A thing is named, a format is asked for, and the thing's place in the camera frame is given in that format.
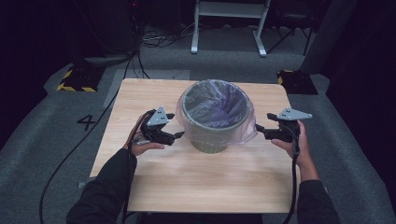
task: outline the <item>transparent plastic bag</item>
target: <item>transparent plastic bag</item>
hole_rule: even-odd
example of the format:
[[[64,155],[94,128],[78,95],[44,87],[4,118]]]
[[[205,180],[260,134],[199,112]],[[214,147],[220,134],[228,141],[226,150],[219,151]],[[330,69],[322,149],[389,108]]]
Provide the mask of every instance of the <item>transparent plastic bag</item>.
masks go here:
[[[195,143],[227,147],[257,135],[254,107],[238,86],[216,79],[196,82],[177,102],[177,121]]]

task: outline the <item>white stand leg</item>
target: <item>white stand leg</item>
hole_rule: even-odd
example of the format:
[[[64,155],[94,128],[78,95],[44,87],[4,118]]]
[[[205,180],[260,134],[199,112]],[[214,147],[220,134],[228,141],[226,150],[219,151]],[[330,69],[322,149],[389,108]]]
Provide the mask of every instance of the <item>white stand leg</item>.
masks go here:
[[[260,18],[259,29],[257,31],[253,31],[254,39],[256,40],[257,48],[259,49],[259,53],[262,57],[267,56],[267,52],[265,51],[264,45],[262,44],[262,27],[264,26],[265,18],[267,17],[268,8],[270,6],[271,0],[266,0],[264,4],[264,9],[262,10],[262,17]]]
[[[199,0],[195,2],[195,15],[194,15],[194,34],[192,36],[191,53],[198,52],[198,39],[199,39]]]
[[[262,39],[260,38],[260,35],[257,34],[258,34],[257,31],[253,31],[254,40],[256,40],[256,45],[257,48],[259,49],[260,56],[266,57],[267,52],[265,51],[264,45],[262,44]]]

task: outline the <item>person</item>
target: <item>person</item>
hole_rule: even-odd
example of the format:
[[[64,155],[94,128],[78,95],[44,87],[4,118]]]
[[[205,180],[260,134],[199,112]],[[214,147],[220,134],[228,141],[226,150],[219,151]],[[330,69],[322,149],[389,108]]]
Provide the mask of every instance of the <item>person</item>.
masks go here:
[[[301,130],[299,136],[301,153],[296,162],[301,173],[299,199],[297,202],[298,223],[340,223],[339,216],[332,205],[332,201],[319,180],[318,171],[310,155],[305,127],[300,121],[298,123]],[[127,148],[131,137],[132,132],[125,145],[106,162],[98,176],[86,185],[79,200],[67,214],[66,222],[68,224],[117,222],[123,201],[129,193],[127,187],[129,153]],[[271,142],[285,149],[292,157],[292,143],[286,143],[278,139],[273,139]],[[137,164],[136,157],[149,149],[164,149],[164,145],[158,143],[148,143],[145,145],[133,144],[133,158],[131,162],[133,173]],[[260,214],[154,213],[151,216],[144,214],[141,217],[140,223],[261,224],[262,216]]]

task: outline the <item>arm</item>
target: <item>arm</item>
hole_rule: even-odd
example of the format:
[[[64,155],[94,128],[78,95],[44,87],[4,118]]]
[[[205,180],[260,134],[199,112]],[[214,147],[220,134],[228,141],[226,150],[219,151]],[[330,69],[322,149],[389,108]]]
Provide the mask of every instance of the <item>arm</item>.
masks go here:
[[[135,126],[129,134],[123,148],[106,162],[95,180],[87,184],[80,199],[67,214],[66,222],[68,224],[116,223],[124,199],[129,193],[128,165],[131,165],[131,175],[134,178],[134,170],[137,164],[136,156],[149,149],[164,149],[164,146],[158,143],[133,145],[131,162],[129,163],[129,151],[126,148],[128,148],[131,138],[142,138],[141,134],[133,136],[136,128],[138,127]]]
[[[301,184],[298,200],[297,219],[298,223],[340,223],[332,200],[323,188],[319,179],[317,168],[312,160],[305,126],[298,121],[300,126],[299,147],[300,155],[296,164],[300,168]],[[285,149],[289,156],[293,156],[292,143],[273,139],[271,142]]]

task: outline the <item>gray floor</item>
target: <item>gray floor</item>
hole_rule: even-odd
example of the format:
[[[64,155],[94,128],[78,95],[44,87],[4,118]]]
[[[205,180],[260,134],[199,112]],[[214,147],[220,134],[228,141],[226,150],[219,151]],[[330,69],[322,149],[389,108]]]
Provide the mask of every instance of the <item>gray floor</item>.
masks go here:
[[[278,39],[276,31],[265,30],[262,34],[267,48]],[[141,59],[153,78],[277,83],[277,71],[300,67],[304,42],[304,36],[297,32],[262,58],[251,29],[206,30],[200,35],[196,55],[190,54],[189,35],[166,48],[142,47]],[[141,77],[137,59],[133,63]],[[70,64],[47,81],[49,95],[0,151],[0,223],[39,222],[38,205],[44,186],[64,156],[87,133],[77,121],[89,114],[98,120],[125,65],[106,69],[99,92],[56,91]],[[132,65],[129,69],[129,76],[134,76]],[[159,70],[166,75],[160,76]],[[396,223],[383,182],[325,95],[329,80],[322,75],[313,75],[312,79],[319,95],[288,96],[293,108],[314,115],[305,122],[312,155],[342,222]],[[110,113],[111,108],[49,185],[44,200],[45,223],[65,223],[67,211],[81,193],[78,182],[86,181],[91,172]],[[263,214],[263,223],[281,223],[285,217],[286,214]]]

